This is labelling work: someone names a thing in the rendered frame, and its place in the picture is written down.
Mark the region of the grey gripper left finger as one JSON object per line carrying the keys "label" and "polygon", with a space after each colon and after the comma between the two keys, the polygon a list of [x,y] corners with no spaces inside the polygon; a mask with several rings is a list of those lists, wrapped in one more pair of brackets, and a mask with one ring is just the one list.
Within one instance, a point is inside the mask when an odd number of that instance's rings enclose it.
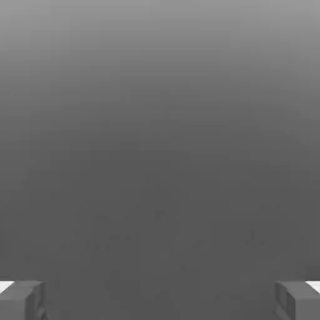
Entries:
{"label": "grey gripper left finger", "polygon": [[46,285],[38,280],[0,280],[0,320],[47,320]]}

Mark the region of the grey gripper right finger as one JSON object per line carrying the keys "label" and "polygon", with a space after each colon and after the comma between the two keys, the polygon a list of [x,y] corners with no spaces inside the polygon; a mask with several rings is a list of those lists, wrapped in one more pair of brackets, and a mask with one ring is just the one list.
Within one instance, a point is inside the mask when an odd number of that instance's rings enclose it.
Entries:
{"label": "grey gripper right finger", "polygon": [[320,281],[277,281],[274,293],[279,320],[320,320]]}

